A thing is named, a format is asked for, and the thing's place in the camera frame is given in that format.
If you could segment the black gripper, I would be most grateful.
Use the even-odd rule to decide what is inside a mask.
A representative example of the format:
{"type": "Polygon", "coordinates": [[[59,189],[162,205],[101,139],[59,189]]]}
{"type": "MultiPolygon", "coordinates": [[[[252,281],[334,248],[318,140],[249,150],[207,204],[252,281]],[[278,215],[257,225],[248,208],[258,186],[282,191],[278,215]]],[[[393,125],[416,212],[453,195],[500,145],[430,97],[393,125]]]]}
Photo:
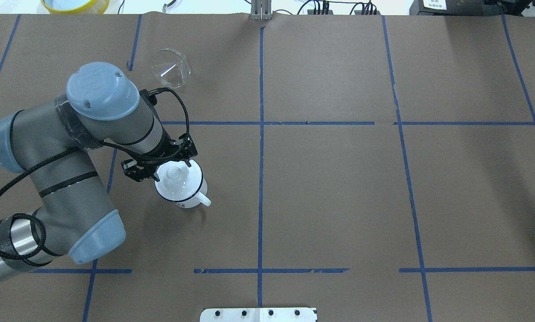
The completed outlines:
{"type": "Polygon", "coordinates": [[[157,168],[169,161],[188,162],[192,157],[198,155],[195,143],[189,134],[183,134],[178,140],[164,134],[153,151],[148,153],[137,153],[125,149],[130,159],[121,162],[124,175],[136,182],[144,179],[160,181],[157,175],[157,168]]]}

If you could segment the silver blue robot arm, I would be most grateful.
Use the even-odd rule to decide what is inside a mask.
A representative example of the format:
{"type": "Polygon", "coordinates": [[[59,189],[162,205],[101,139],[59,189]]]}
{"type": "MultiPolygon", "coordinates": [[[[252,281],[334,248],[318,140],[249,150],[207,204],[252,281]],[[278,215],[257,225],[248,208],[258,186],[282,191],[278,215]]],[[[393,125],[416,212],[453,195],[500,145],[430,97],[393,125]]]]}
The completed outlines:
{"type": "Polygon", "coordinates": [[[92,62],[67,81],[50,102],[0,120],[0,166],[17,176],[0,198],[29,177],[42,206],[0,220],[0,283],[33,272],[57,257],[94,261],[119,247],[126,230],[89,152],[103,147],[130,156],[125,175],[161,180],[161,165],[197,155],[186,130],[173,139],[155,110],[169,88],[138,90],[118,67],[92,62]]]}

